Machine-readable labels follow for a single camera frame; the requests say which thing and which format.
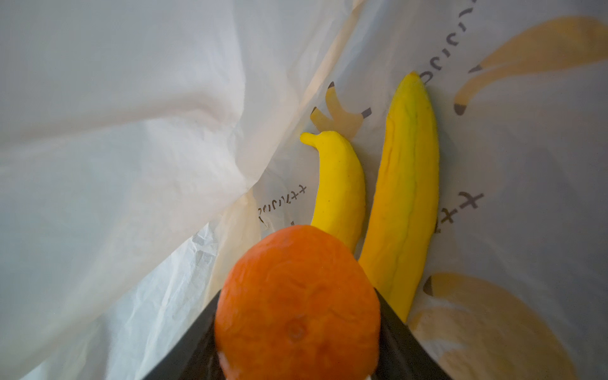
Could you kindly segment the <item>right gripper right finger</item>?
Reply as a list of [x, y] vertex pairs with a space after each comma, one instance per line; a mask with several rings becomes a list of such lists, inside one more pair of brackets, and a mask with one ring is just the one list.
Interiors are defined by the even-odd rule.
[[381, 309], [377, 380], [451, 380], [376, 290]]

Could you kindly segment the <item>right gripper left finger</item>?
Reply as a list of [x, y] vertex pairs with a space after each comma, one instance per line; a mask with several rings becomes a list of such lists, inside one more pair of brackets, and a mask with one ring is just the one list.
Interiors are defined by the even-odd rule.
[[179, 342], [144, 377], [145, 380], [223, 379], [214, 334], [219, 296], [220, 292], [212, 298]]

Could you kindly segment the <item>deep yellow banana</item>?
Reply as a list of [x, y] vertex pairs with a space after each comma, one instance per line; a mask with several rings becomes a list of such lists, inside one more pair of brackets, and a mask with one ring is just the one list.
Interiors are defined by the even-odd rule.
[[435, 232], [440, 197], [437, 122], [420, 76], [407, 74], [386, 117], [383, 155], [359, 263], [407, 321]]

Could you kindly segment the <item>orange tangerine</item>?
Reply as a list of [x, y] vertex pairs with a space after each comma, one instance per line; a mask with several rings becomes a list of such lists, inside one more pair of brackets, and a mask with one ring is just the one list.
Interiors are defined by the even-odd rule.
[[349, 248], [290, 226], [231, 269], [215, 343], [228, 379], [365, 379], [378, 366], [380, 326], [378, 296]]

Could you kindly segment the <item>yellow-green banana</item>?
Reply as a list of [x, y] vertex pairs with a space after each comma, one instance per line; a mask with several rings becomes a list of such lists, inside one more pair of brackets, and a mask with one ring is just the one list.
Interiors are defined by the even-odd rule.
[[364, 170], [352, 145], [336, 131], [301, 134], [301, 143], [319, 155], [319, 184], [311, 225], [331, 234], [352, 252], [364, 228]]

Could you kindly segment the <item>translucent cream plastic bag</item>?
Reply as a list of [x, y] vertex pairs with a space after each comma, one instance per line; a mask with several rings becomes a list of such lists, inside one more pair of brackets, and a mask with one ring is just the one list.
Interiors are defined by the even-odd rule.
[[427, 87], [440, 210], [408, 323], [454, 379], [607, 377], [605, 1], [4, 1], [1, 377], [143, 379], [232, 265], [373, 192]]

